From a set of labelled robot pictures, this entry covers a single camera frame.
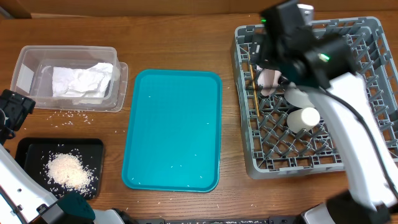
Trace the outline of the large pink plate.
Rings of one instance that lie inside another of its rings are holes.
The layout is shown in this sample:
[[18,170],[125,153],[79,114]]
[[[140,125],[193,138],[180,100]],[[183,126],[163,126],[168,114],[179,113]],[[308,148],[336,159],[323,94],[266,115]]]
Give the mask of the large pink plate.
[[276,91],[276,88],[271,88],[271,86],[276,87],[280,76],[282,75],[278,70],[269,70],[266,68],[260,68],[259,76],[257,79],[257,85],[261,88],[262,96],[269,96]]

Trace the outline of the grey bowl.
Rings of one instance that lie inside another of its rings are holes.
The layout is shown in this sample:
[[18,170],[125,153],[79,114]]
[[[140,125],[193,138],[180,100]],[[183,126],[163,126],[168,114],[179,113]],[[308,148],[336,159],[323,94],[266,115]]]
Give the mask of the grey bowl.
[[313,103],[311,103],[311,101],[309,100],[308,95],[297,88],[289,88],[285,90],[284,98],[288,103],[298,108],[315,107]]

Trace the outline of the white cup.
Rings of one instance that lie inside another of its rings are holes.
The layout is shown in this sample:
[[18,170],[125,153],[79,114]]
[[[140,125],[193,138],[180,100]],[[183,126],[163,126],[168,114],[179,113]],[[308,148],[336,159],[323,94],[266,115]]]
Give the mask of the white cup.
[[303,108],[291,112],[287,117],[287,126],[298,133],[302,129],[309,131],[320,122],[320,114],[315,108]]

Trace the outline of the white napkin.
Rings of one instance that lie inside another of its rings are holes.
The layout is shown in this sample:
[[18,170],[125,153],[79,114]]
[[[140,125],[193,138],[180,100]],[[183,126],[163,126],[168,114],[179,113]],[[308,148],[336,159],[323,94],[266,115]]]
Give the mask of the white napkin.
[[97,63],[86,68],[54,67],[52,75],[53,97],[88,98],[74,104],[100,104],[113,75],[111,63]]

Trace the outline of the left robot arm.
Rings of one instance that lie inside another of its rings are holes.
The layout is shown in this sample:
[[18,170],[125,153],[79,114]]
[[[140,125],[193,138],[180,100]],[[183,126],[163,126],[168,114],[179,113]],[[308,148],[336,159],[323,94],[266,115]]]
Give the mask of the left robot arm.
[[[35,101],[11,90],[1,93],[1,144],[15,137]],[[79,194],[57,199],[35,182],[1,146],[1,223],[123,224],[114,209],[94,210]]]

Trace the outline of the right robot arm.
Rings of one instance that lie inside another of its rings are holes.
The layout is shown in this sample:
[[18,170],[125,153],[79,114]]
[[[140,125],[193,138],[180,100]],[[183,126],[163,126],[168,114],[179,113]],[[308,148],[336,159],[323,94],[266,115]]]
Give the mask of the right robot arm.
[[262,68],[280,71],[325,120],[349,189],[301,213],[297,223],[389,223],[397,211],[397,166],[374,119],[366,82],[344,37],[318,38],[297,1],[260,13],[265,31],[254,49]]

